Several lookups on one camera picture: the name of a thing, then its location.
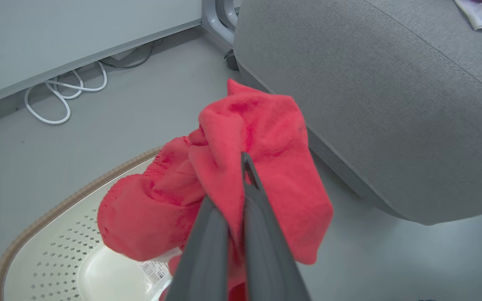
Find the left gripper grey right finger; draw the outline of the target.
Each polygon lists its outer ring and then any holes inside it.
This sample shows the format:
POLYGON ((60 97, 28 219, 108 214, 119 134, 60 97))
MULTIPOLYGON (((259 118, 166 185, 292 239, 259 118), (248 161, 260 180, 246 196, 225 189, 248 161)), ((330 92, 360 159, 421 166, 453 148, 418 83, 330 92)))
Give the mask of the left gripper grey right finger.
POLYGON ((296 261, 279 226, 256 166, 241 155, 247 295, 251 301, 309 301, 296 261))

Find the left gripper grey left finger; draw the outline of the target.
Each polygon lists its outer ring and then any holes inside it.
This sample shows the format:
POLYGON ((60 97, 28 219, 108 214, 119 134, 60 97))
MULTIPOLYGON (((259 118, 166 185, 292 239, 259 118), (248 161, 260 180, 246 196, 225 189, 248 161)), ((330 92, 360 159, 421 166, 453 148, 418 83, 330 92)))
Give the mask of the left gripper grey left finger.
POLYGON ((228 243, 226 220, 209 197, 197 218, 166 296, 167 301, 226 301, 228 243))

